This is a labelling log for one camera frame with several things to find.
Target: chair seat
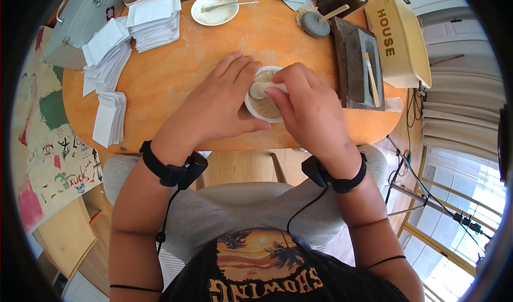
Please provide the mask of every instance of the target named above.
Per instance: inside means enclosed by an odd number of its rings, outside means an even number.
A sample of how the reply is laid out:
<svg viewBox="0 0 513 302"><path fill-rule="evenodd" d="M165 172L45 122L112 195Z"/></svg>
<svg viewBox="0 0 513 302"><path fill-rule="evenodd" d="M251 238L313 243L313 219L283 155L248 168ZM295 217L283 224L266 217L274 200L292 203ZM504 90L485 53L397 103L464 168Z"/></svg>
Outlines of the chair seat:
<svg viewBox="0 0 513 302"><path fill-rule="evenodd" d="M246 206L268 201L290 190L292 185L277 182L246 182L209 186L198 194L217 203Z"/></svg>

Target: ground powder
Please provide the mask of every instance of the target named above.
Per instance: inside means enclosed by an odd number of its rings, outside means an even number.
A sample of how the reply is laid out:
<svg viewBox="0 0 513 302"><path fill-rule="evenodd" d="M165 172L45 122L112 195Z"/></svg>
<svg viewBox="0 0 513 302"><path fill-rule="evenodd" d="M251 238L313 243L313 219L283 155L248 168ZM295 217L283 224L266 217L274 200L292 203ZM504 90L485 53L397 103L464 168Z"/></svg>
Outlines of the ground powder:
<svg viewBox="0 0 513 302"><path fill-rule="evenodd" d="M263 71L254 77L253 82L270 82L271 78L273 78L273 75L276 72L277 71ZM249 95L248 97L249 104L251 104L251 107L253 107L253 109L261 116L266 117L268 119L277 119L281 117L278 108L274 105L274 102L270 97L264 97L261 100L256 100L253 97L251 97L251 95Z"/></svg>

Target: paper poster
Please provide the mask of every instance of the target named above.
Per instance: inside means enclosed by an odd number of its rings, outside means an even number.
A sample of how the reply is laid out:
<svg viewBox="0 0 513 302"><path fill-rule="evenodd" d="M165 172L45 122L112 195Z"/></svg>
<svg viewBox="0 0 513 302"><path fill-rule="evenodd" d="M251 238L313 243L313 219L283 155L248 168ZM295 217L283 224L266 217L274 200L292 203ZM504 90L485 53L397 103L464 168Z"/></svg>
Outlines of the paper poster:
<svg viewBox="0 0 513 302"><path fill-rule="evenodd" d="M11 121L14 193L27 233L102 181L97 151L68 123L64 69L42 63L52 31L41 27L29 49Z"/></svg>

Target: small plate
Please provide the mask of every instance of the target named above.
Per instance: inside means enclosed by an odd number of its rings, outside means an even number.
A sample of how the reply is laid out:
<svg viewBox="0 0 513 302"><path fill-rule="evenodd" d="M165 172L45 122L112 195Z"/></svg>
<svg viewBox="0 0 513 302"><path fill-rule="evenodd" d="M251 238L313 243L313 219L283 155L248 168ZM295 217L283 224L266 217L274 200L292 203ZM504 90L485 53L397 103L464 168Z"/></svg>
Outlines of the small plate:
<svg viewBox="0 0 513 302"><path fill-rule="evenodd" d="M203 12L205 7L233 3L237 0L196 0L191 7L192 18L205 26L217 26L226 23L237 15L239 5L226 6L214 9L210 12Z"/></svg>

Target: red cross sticker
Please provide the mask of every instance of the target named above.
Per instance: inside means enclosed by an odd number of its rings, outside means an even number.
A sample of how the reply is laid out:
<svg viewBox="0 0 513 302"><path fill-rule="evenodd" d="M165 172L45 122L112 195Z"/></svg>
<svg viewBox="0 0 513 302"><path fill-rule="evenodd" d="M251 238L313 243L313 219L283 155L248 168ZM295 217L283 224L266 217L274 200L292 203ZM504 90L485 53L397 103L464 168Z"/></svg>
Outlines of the red cross sticker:
<svg viewBox="0 0 513 302"><path fill-rule="evenodd" d="M111 18L116 17L116 14L114 12L114 6L111 6L105 10L105 17L107 19L107 22L110 21Z"/></svg>

